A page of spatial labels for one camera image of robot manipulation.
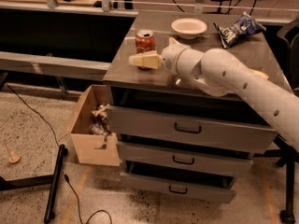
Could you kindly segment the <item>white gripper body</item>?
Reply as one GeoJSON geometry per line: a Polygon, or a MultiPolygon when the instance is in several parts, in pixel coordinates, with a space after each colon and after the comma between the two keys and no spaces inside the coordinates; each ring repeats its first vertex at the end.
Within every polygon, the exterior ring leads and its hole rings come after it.
{"type": "Polygon", "coordinates": [[[192,65],[186,56],[191,48],[182,44],[171,44],[162,51],[162,67],[172,75],[188,75],[192,65]]]}

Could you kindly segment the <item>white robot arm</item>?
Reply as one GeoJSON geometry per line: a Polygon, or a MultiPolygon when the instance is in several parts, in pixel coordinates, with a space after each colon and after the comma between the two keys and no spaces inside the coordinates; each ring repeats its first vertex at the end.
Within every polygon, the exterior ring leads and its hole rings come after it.
{"type": "Polygon", "coordinates": [[[170,38],[161,53],[148,51],[129,57],[129,64],[164,68],[196,89],[214,97],[237,94],[286,142],[299,148],[299,97],[272,83],[225,49],[206,52],[170,38]]]}

